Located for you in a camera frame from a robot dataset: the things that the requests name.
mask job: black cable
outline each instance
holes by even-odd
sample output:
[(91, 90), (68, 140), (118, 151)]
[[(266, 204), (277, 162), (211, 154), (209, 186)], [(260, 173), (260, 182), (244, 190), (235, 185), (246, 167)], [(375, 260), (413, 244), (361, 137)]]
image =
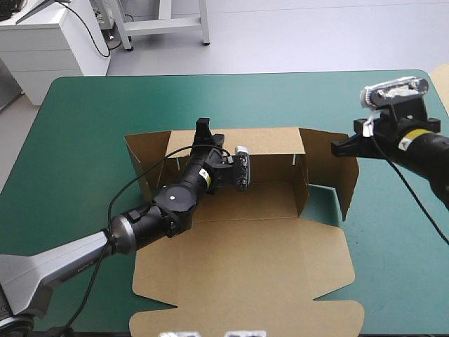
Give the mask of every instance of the black cable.
[(98, 271), (100, 270), (101, 262), (103, 261), (103, 258), (105, 257), (106, 251), (108, 247), (111, 245), (111, 241), (108, 239), (106, 244), (103, 246), (100, 257), (98, 258), (98, 262), (95, 264), (95, 269), (93, 270), (91, 280), (89, 281), (89, 285), (86, 289), (86, 292), (84, 293), (83, 300), (81, 304), (79, 305), (76, 312), (72, 315), (72, 317), (69, 319), (69, 321), (64, 325), (64, 327), (60, 330), (60, 332), (55, 337), (61, 337), (68, 329), (70, 329), (70, 326), (75, 322), (75, 319), (81, 314), (81, 311), (83, 311), (84, 306), (87, 303), (87, 300), (89, 298), (89, 295), (91, 294), (93, 284), (95, 282), (95, 279), (97, 278)]
[[(83, 23), (84, 27), (85, 27), (86, 30), (87, 30), (87, 33), (89, 33), (89, 36), (91, 37), (91, 40), (92, 40), (92, 43), (93, 43), (95, 49), (97, 49), (97, 52), (98, 52), (102, 57), (108, 58), (108, 57), (111, 55), (111, 51), (113, 51), (114, 49), (117, 49), (118, 47), (121, 46), (121, 42), (120, 42), (120, 43), (117, 44), (115, 47), (112, 47), (112, 48), (107, 47), (107, 54), (103, 54), (102, 51), (100, 50), (100, 48), (98, 48), (98, 45), (97, 45), (97, 43), (95, 42), (95, 40), (94, 40), (94, 38), (93, 38), (93, 35), (92, 35), (91, 30), (89, 29), (89, 27), (87, 27), (87, 24), (84, 22), (83, 18), (82, 18), (76, 11), (74, 11), (73, 9), (71, 9), (71, 8), (70, 8), (69, 6), (67, 6), (66, 4), (64, 4), (64, 3), (62, 3), (62, 2), (59, 2), (59, 1), (56, 1), (56, 2), (58, 2), (60, 5), (64, 6), (64, 7), (67, 8), (69, 11), (71, 11), (73, 14), (75, 14), (75, 16), (76, 16), (76, 17)], [(132, 19), (133, 22), (134, 22), (134, 17), (133, 17), (132, 15), (130, 15), (130, 14), (125, 14), (125, 15), (130, 16), (131, 19)]]
[(101, 52), (101, 50), (98, 48), (97, 43), (95, 42), (95, 40), (94, 40), (94, 38), (93, 38), (93, 36), (92, 36), (91, 30), (89, 29), (89, 27), (87, 27), (87, 24), (84, 22), (83, 18), (82, 18), (81, 16), (79, 16), (79, 14), (78, 14), (77, 12), (75, 12), (73, 9), (71, 9), (68, 5), (66, 5), (66, 4), (64, 4), (64, 3), (62, 3), (62, 2), (59, 2), (59, 1), (56, 1), (56, 2), (58, 2), (60, 5), (64, 6), (65, 8), (67, 8), (69, 11), (71, 11), (73, 14), (75, 14), (75, 15), (77, 16), (77, 18), (83, 23), (84, 27), (86, 28), (87, 33), (89, 33), (89, 36), (91, 37), (92, 43), (93, 43), (95, 49), (97, 49), (97, 52), (98, 52), (102, 57), (108, 58), (108, 57), (111, 55), (111, 51), (110, 51), (109, 48), (108, 48), (108, 49), (107, 49), (107, 54), (103, 54), (103, 53)]
[(125, 16), (129, 16), (131, 20), (134, 22), (134, 17), (131, 14), (125, 14)]
[(111, 246), (113, 243), (112, 238), (110, 237), (110, 234), (112, 233), (112, 207), (114, 205), (114, 202), (123, 194), (123, 192), (126, 191), (126, 189), (128, 187), (130, 187), (134, 182), (136, 182), (137, 180), (141, 179), (141, 177), (143, 177), (145, 174), (147, 174), (148, 172), (150, 172), (152, 169), (155, 169), (158, 165), (162, 164), (165, 160), (167, 160), (168, 158), (170, 158), (171, 156), (173, 156), (174, 154), (177, 154), (178, 152), (184, 151), (184, 150), (188, 150), (188, 149), (196, 149), (199, 147), (208, 147), (208, 148), (212, 148), (212, 149), (217, 149), (220, 150), (224, 153), (226, 153), (226, 155), (231, 156), (231, 154), (229, 153), (229, 151), (219, 147), (219, 146), (215, 146), (215, 145), (190, 145), (190, 146), (184, 146), (181, 147), (173, 152), (170, 152), (169, 154), (167, 154), (165, 157), (163, 157), (162, 159), (158, 160), (155, 165), (151, 166), (150, 168), (147, 168), (146, 170), (144, 170), (140, 175), (138, 175), (137, 177), (135, 177), (134, 179), (130, 180), (126, 185), (124, 185), (120, 191), (114, 195), (114, 197), (112, 198), (111, 202), (109, 203), (109, 207), (107, 209), (107, 230), (109, 231), (109, 236), (107, 239), (106, 244), (103, 246), (103, 249), (101, 250), (101, 254), (100, 257), (98, 258), (97, 263), (95, 264), (95, 269), (93, 270), (92, 276), (91, 276), (91, 280), (89, 281), (89, 285), (86, 289), (86, 292), (84, 294), (83, 300), (80, 304), (80, 306), (78, 307), (78, 309), (76, 310), (76, 312), (73, 314), (73, 316), (69, 319), (69, 321), (64, 325), (64, 327), (61, 329), (61, 331), (56, 335), (56, 337), (61, 337), (63, 335), (64, 332), (66, 332), (66, 330), (70, 329), (70, 326), (73, 324), (73, 322), (75, 321), (75, 319), (79, 316), (79, 314), (81, 313), (81, 311), (84, 309), (84, 306), (87, 303), (88, 297), (91, 294), (91, 290), (93, 288), (93, 284), (95, 282), (95, 279), (97, 277), (98, 274), (98, 270), (100, 270), (100, 266), (101, 266), (101, 262), (103, 261), (103, 258), (105, 257), (107, 248), (109, 246)]
[(124, 185), (121, 188), (121, 190), (116, 195), (114, 195), (114, 197), (112, 198), (111, 202), (109, 203), (109, 208), (107, 209), (107, 219), (108, 219), (107, 227), (108, 227), (108, 229), (111, 230), (111, 226), (112, 226), (112, 207), (114, 205), (114, 202), (122, 195), (123, 192), (126, 191), (126, 189), (128, 187), (130, 187), (133, 183), (135, 183), (137, 180), (141, 179), (141, 177), (143, 177), (145, 174), (150, 172), (152, 169), (156, 168), (158, 165), (162, 164), (163, 161), (167, 160), (169, 157), (173, 156), (174, 154), (177, 154), (178, 152), (181, 152), (181, 151), (184, 151), (184, 150), (188, 150), (188, 149), (196, 149), (198, 147), (208, 147), (208, 148), (212, 148), (212, 149), (218, 149), (218, 150), (221, 150), (224, 153), (226, 153), (228, 156), (231, 156), (231, 154), (228, 151), (226, 151), (225, 149), (222, 149), (219, 146), (215, 146), (215, 145), (190, 145), (190, 146), (181, 147), (180, 149), (177, 149), (177, 150), (175, 150), (173, 152), (170, 152), (164, 158), (158, 160), (155, 163), (155, 165), (151, 166), (150, 168), (147, 168), (140, 175), (138, 175), (134, 179), (130, 180), (126, 185)]
[(376, 147), (377, 151), (379, 152), (379, 154), (387, 161), (387, 163), (395, 170), (395, 172), (398, 174), (399, 178), (402, 180), (402, 182), (404, 183), (404, 185), (407, 187), (408, 191), (411, 193), (413, 199), (415, 199), (416, 203), (418, 204), (418, 206), (421, 208), (421, 211), (425, 214), (425, 216), (429, 219), (429, 221), (431, 222), (431, 224), (434, 226), (435, 230), (438, 232), (438, 234), (440, 235), (441, 239), (443, 239), (443, 241), (449, 245), (449, 239), (443, 234), (443, 232), (441, 231), (440, 227), (436, 224), (435, 220), (431, 217), (431, 215), (429, 214), (429, 212), (426, 210), (426, 208), (424, 207), (424, 205), (422, 204), (420, 198), (418, 198), (418, 196), (416, 195), (415, 191), (413, 190), (413, 188), (410, 186), (410, 184), (408, 183), (408, 181), (406, 180), (406, 178), (403, 176), (403, 174), (399, 171), (398, 167), (391, 161), (391, 159), (385, 154), (385, 152), (382, 151), (382, 149), (380, 148), (379, 144), (377, 144), (377, 141), (375, 139), (374, 136), (371, 137), (371, 139), (373, 140), (373, 144)]

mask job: yellow label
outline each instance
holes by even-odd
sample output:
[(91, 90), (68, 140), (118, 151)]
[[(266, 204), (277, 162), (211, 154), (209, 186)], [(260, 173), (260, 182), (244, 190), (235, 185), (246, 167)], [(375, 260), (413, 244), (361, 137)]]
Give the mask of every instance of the yellow label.
[(431, 133), (431, 131), (429, 130), (425, 130), (423, 128), (416, 128), (413, 131), (410, 131), (409, 133), (407, 133), (404, 138), (401, 139), (401, 141), (399, 142), (399, 149), (403, 150), (403, 151), (407, 151), (408, 147), (410, 146), (410, 144), (419, 136), (424, 135), (425, 133)]
[(429, 130), (424, 130), (423, 128), (416, 128), (413, 131), (410, 131), (409, 133), (407, 133), (404, 138), (408, 138), (410, 140), (414, 140), (416, 138), (418, 138), (421, 135), (424, 135), (425, 133), (430, 133), (431, 131)]

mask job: cardboard box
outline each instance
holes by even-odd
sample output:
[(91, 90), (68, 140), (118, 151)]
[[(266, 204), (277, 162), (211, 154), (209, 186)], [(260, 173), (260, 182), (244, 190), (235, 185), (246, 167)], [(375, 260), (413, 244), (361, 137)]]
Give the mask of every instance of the cardboard box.
[[(330, 142), (347, 136), (304, 128), (213, 133), (225, 134), (228, 150), (250, 150), (252, 185), (247, 192), (222, 188), (206, 195), (191, 230), (138, 252), (134, 292), (177, 308), (137, 313), (130, 321), (133, 336), (199, 331), (221, 337), (236, 330), (263, 330), (269, 337), (357, 336), (363, 324), (359, 303), (314, 301), (354, 281), (344, 233), (298, 218), (309, 183), (335, 188), (346, 216), (358, 165), (354, 158), (334, 157)], [(125, 139), (139, 174), (191, 145), (193, 137), (194, 131), (166, 131)], [(141, 179), (143, 195), (151, 199), (153, 189), (173, 182), (188, 154)]]

